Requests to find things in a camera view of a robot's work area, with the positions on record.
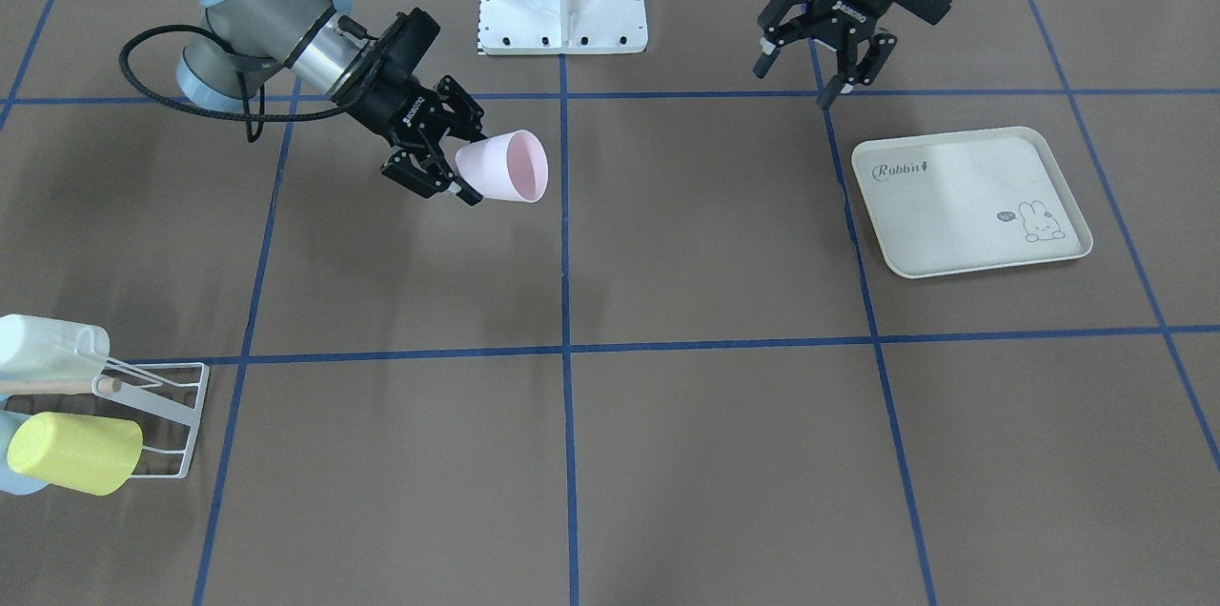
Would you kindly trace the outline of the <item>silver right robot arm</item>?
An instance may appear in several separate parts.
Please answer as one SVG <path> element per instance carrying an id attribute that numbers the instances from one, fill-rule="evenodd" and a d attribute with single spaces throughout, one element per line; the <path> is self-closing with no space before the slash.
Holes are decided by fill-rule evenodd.
<path id="1" fill-rule="evenodd" d="M 248 141 L 267 124 L 349 115 L 390 146 L 381 172 L 432 198 L 451 193 L 479 205 L 490 193 L 460 176 L 444 138 L 482 141 L 483 107 L 451 76 L 427 88 L 416 68 L 439 35 L 425 10 L 398 12 L 379 34 L 353 17 L 353 0 L 195 0 L 196 26 L 156 26 L 131 38 L 118 65 L 128 84 L 161 106 L 238 121 Z M 131 55 L 140 43 L 187 33 L 174 80 L 183 101 L 138 79 Z"/>

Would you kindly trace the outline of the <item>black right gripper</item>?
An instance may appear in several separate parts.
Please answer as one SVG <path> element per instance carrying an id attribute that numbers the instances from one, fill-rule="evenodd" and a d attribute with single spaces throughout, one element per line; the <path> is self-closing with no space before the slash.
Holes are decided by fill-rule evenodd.
<path id="1" fill-rule="evenodd" d="M 476 206 L 483 194 L 458 176 L 458 168 L 440 151 L 421 148 L 445 134 L 465 141 L 487 138 L 484 109 L 458 79 L 443 76 L 432 89 L 415 76 L 439 33 L 440 26 L 425 10 L 398 12 L 378 40 L 357 55 L 329 99 L 357 124 L 396 148 L 379 167 L 382 176 L 418 198 L 449 194 Z"/>

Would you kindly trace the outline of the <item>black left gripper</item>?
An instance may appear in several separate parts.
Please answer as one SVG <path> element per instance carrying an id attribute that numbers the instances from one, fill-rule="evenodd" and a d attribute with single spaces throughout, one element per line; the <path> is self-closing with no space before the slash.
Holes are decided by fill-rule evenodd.
<path id="1" fill-rule="evenodd" d="M 941 23 L 953 0 L 770 0 L 756 23 L 762 30 L 760 55 L 753 72 L 758 79 L 767 76 L 780 50 L 794 41 L 824 43 L 834 50 L 836 71 L 817 98 L 827 111 L 843 93 L 855 87 L 870 87 L 897 46 L 889 30 L 876 30 L 878 20 L 893 4 L 914 13 L 928 26 Z M 859 59 L 858 48 L 867 37 L 867 48 Z"/>

